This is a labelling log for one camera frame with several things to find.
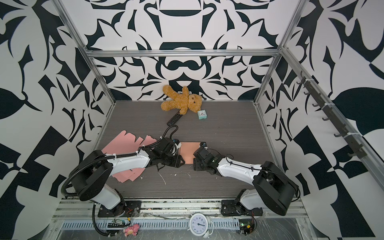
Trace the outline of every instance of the clock face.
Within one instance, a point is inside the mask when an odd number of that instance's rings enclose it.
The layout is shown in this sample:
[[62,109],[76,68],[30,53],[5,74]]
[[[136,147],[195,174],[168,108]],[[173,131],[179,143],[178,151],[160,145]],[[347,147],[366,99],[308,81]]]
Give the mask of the clock face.
[[202,215],[194,215],[191,221],[191,230],[196,234],[203,234],[207,229],[207,221]]

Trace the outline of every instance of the mounting plate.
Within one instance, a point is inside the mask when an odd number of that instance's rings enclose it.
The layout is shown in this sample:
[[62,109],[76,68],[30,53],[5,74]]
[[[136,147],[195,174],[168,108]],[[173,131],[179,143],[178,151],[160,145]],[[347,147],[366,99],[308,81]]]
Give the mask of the mounting plate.
[[[126,203],[126,211],[123,216],[121,217],[131,217],[133,213],[140,212],[141,208],[141,201],[125,201]],[[99,213],[97,215],[98,217],[113,217],[113,213],[104,207],[103,205],[100,206]]]
[[262,208],[254,208],[252,210],[248,210],[242,206],[245,211],[238,211],[239,206],[236,206],[235,200],[221,200],[221,214],[225,217],[229,216],[252,216],[252,212],[254,216],[262,216],[263,209]]

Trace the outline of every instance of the white residue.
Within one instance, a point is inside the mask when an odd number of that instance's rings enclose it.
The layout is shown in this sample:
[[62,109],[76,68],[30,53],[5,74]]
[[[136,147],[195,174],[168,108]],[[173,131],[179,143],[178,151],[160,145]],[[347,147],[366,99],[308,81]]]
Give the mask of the white residue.
[[159,175],[160,175],[160,177],[163,179],[163,181],[164,181],[164,184],[165,185],[167,185],[167,183],[166,183],[166,181],[164,180],[164,178],[163,178],[163,176],[160,174],[160,173],[158,173]]

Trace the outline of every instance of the gray wooden tabletop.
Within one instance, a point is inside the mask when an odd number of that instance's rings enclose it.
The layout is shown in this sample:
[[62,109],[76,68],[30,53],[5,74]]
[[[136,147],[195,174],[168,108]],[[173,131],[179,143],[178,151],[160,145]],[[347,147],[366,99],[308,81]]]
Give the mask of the gray wooden tabletop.
[[[156,101],[118,101],[99,148],[105,147],[123,130],[136,138],[150,135],[159,139],[168,127],[167,122],[178,111],[162,111],[160,104]],[[223,155],[232,154],[240,162],[263,164],[272,161],[251,102],[207,101],[203,102],[202,109],[207,111],[207,119],[199,120],[196,113],[188,111],[176,123],[179,129],[173,138],[181,142],[206,142],[209,148]],[[237,179],[195,172],[192,164],[180,168],[165,166],[160,172],[156,167],[149,167],[141,177],[124,183],[110,177],[107,184],[123,197],[130,198],[236,197],[243,188],[253,189],[252,185]]]

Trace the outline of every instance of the teddy bear face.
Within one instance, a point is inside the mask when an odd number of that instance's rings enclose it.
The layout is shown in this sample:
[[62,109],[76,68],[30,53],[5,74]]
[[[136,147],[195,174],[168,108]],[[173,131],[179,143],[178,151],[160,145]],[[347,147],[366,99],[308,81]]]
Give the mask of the teddy bear face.
[[201,110],[201,104],[203,102],[203,98],[200,95],[197,94],[191,94],[188,98],[188,108],[194,112],[197,113],[197,111]]

